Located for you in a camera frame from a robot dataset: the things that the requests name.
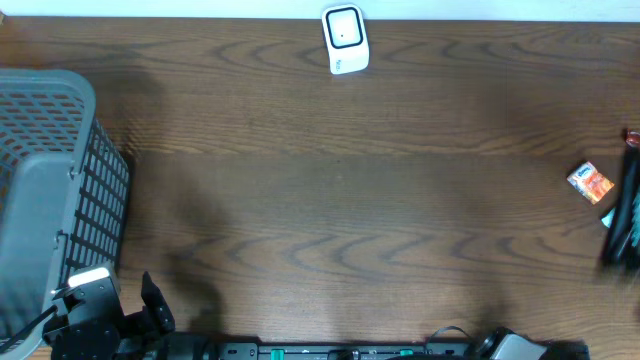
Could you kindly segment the orange snack packet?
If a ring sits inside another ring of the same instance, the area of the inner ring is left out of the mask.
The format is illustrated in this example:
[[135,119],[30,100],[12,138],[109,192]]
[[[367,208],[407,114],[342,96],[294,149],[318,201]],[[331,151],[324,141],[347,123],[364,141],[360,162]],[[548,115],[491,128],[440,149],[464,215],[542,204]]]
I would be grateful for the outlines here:
[[600,202],[614,188],[614,183],[589,161],[576,167],[567,181],[591,204]]

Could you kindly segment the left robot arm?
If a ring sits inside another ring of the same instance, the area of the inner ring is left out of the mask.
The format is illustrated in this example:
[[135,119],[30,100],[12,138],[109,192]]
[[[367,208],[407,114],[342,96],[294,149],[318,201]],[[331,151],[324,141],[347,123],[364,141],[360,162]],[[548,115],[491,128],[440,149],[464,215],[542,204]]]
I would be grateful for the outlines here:
[[84,268],[53,298],[43,341],[53,359],[120,359],[144,356],[175,331],[168,304],[149,273],[142,276],[140,311],[125,314],[119,282],[109,265]]

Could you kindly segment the white wet wipes pack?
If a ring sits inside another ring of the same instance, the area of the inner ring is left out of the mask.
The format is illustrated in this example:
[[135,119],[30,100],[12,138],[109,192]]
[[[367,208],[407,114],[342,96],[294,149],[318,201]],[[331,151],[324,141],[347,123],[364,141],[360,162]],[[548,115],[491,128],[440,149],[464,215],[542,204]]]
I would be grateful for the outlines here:
[[606,228],[610,228],[615,216],[615,208],[609,210],[602,218],[601,222]]

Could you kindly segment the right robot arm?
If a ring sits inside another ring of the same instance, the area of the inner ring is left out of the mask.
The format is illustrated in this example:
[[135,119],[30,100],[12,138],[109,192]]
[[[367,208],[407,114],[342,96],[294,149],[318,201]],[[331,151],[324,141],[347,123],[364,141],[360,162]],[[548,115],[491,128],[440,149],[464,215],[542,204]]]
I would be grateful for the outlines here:
[[604,266],[639,270],[639,149],[628,147],[623,158],[622,184],[601,253]]

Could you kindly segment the red Top chocolate bar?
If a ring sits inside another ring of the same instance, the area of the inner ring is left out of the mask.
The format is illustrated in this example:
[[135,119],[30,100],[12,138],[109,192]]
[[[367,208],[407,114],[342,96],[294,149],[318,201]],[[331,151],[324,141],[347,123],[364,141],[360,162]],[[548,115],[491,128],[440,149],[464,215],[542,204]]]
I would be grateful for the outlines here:
[[625,142],[631,147],[640,148],[640,133],[628,129],[625,136]]

